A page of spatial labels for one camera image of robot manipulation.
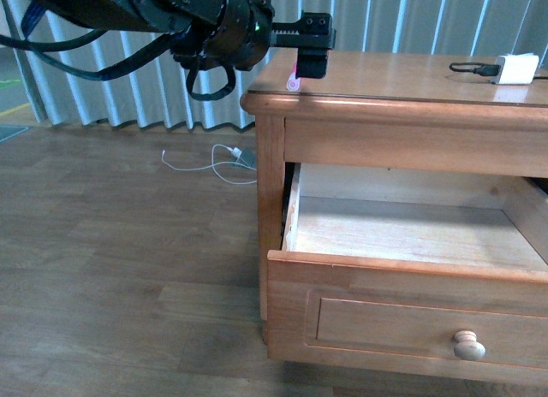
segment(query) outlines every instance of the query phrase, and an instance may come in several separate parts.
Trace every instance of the white cable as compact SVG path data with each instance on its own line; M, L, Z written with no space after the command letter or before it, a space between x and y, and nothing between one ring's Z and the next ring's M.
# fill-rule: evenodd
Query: white cable
M244 169L250 169L250 170L254 170L254 171L257 171L257 169L252 168L251 166L248 166L246 164L239 163L239 162L216 162L215 163L215 150L218 147L223 147L224 149L229 151L233 156L237 153L241 154L241 151L237 147L235 147L233 149L233 148L228 147L226 145L216 144L211 148L211 164L208 164L207 166L203 166L201 168L190 168L190 169L177 168L177 167L173 166L171 163L168 163L168 162L165 161L165 151L162 151L162 163L165 164L166 166L168 166L169 168L171 168L173 170L176 170L178 172L196 172L196 171L199 171L199 170L213 169L213 172L215 172L215 175L217 175L217 177L219 179L221 179L222 181L226 181L230 185L252 185L254 183L257 183L257 181L229 181L229 180L225 179L224 177L222 177L217 172L217 169L216 169L217 166L220 166L222 164L232 164L232 165L244 168Z

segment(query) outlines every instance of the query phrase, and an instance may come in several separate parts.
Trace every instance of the black cable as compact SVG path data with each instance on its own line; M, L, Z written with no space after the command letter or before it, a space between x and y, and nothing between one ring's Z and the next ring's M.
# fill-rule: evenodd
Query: black cable
M0 35L0 44L9 48L22 50L37 50L39 52L63 52L65 50L77 49L103 36L107 31L94 30L75 39L63 42L31 42L29 40L13 39L9 36Z
M173 35L164 34L159 38L156 38L147 46L136 51L132 56L97 72L73 68L72 66L59 62L57 59L36 50L34 53L42 61L79 78L87 80L113 80L130 74L135 70L142 68L150 61L153 61L156 57L166 52L176 41L181 39L183 35L184 33L176 33Z
M475 68L456 68L457 66L468 66ZM453 62L449 65L449 69L453 72L478 74L479 76L497 76L500 72L499 65L481 62Z
M227 78L226 85L214 93L193 92L194 82L196 81L196 78L198 77L198 72L200 71L200 66L202 64L202 61L203 61L203 57L200 55L197 55L192 67L188 70L186 84L187 84L187 92L190 95L190 97L194 100L205 102L205 101L219 100L224 98L225 96L230 95L232 91L234 91L234 88L236 86L236 75L235 75L234 69L230 65L227 65L222 62L219 63L219 66L221 66L224 69L224 72L226 72L226 78Z
M46 8L37 2L31 2L28 5L23 19L21 21L21 31L24 36L30 36L34 28L40 23L42 17L45 15Z

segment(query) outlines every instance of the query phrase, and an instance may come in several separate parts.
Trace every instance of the black charging cable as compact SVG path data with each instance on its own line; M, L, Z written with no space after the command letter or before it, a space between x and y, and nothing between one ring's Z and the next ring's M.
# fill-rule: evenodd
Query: black charging cable
M451 69L453 72L478 74L479 76L497 76L500 72L499 65L481 62L453 62L449 65L449 69Z

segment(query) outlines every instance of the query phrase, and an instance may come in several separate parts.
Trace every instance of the pink object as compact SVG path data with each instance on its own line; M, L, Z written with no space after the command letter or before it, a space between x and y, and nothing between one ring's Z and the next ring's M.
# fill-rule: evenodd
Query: pink object
M287 88L290 92L298 91L301 87L301 78L296 78L297 75L297 62L293 65L293 70L291 71L291 75L288 79Z

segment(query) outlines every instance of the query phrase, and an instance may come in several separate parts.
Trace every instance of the drawer front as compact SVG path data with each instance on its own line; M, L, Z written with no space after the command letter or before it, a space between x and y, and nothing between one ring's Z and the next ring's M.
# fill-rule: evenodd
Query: drawer front
M455 359L454 335L470 330L486 349L481 361L548 368L547 318L328 297L318 310L309 344Z
M271 251L269 357L548 385L545 275L444 266ZM455 357L461 330L484 358Z

